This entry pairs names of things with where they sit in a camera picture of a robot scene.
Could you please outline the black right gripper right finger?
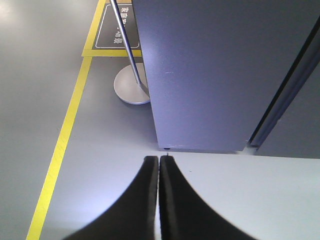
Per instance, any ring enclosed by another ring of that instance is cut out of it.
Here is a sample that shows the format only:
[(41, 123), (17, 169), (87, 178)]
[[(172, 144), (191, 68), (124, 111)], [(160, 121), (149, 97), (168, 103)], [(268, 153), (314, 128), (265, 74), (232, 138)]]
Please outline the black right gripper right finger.
[(252, 240), (191, 187), (173, 156), (160, 157), (159, 213), (163, 240)]

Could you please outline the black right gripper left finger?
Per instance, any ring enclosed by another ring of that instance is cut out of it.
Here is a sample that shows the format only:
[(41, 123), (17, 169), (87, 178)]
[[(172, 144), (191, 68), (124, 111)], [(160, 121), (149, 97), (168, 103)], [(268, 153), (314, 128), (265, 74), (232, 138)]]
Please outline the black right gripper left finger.
[(159, 159), (146, 156), (133, 181), (99, 217), (66, 240), (154, 240)]

